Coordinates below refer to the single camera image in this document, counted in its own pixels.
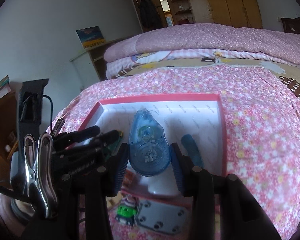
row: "floral blanket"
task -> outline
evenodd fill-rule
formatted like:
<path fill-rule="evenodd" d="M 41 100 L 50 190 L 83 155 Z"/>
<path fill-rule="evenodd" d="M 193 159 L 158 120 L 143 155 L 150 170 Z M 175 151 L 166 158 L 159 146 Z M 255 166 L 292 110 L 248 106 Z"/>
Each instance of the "floral blanket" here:
<path fill-rule="evenodd" d="M 160 93 L 220 95 L 227 173 L 240 177 L 282 239 L 289 239 L 300 222 L 300 100 L 269 70 L 220 63 L 111 79 L 84 90 L 56 119 L 66 120 L 61 132 L 75 131 L 101 99 Z"/>
<path fill-rule="evenodd" d="M 283 60 L 278 57 L 272 57 L 261 52 L 255 53 L 224 49 L 177 49 L 142 53 L 130 57 L 120 58 L 114 62 L 107 63 L 106 76 L 107 78 L 112 78 L 115 77 L 120 71 L 127 70 L 135 66 L 142 66 L 144 64 L 166 61 L 166 65 L 173 65 L 173 60 L 192 58 L 205 58 L 206 60 L 210 59 L 210 62 L 215 62 L 215 60 L 219 58 L 255 59 L 300 67 L 298 64 Z"/>
<path fill-rule="evenodd" d="M 300 65 L 300 34 L 211 23 L 175 25 L 137 35 L 111 46 L 104 59 L 113 62 L 137 54 L 177 49 L 261 52 Z"/>

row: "correction tape dispenser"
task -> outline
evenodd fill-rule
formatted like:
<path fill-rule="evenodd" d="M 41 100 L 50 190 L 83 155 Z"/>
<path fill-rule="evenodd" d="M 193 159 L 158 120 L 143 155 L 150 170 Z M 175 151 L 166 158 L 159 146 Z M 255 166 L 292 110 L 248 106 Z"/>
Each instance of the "correction tape dispenser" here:
<path fill-rule="evenodd" d="M 129 144 L 130 164 L 140 175 L 156 176 L 169 166 L 171 152 L 163 128 L 148 110 L 139 110 L 135 114 Z"/>

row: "black cable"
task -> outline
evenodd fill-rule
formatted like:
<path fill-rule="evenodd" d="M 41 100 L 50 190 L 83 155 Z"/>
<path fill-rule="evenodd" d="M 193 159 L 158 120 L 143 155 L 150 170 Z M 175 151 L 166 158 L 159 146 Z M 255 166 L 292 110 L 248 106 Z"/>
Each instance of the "black cable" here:
<path fill-rule="evenodd" d="M 27 196 L 23 196 L 23 195 L 19 195 L 16 192 L 7 189 L 6 187 L 0 186 L 0 193 L 2 193 L 3 195 L 6 195 L 10 198 L 14 198 L 17 200 L 20 200 L 22 202 L 26 202 L 26 203 L 31 203 L 30 198 Z"/>
<path fill-rule="evenodd" d="M 50 103 L 51 103 L 51 115 L 50 115 L 50 133 L 52 133 L 52 115 L 53 115 L 53 103 L 52 103 L 52 99 L 47 96 L 47 95 L 43 95 L 43 98 L 47 98 L 49 99 Z"/>

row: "white wall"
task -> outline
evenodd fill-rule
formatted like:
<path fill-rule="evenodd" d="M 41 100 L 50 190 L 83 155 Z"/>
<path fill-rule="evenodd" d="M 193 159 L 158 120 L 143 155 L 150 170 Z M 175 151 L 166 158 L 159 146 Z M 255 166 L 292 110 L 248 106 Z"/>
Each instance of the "white wall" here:
<path fill-rule="evenodd" d="M 264 29 L 283 32 L 282 22 L 278 17 L 300 17 L 300 6 L 296 0 L 257 0 Z"/>
<path fill-rule="evenodd" d="M 131 0 L 6 0 L 0 8 L 0 80 L 12 87 L 50 78 L 45 88 L 54 116 L 80 93 L 81 82 L 69 60 L 82 50 L 76 30 L 98 25 L 106 40 L 141 32 Z M 42 128 L 50 104 L 43 101 Z"/>

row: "book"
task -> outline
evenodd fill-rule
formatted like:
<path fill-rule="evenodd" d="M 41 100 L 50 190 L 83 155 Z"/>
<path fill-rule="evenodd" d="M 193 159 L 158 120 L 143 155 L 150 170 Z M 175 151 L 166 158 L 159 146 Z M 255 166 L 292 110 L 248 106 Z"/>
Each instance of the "book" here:
<path fill-rule="evenodd" d="M 88 49 L 106 42 L 99 26 L 77 30 L 76 32 L 84 49 Z"/>

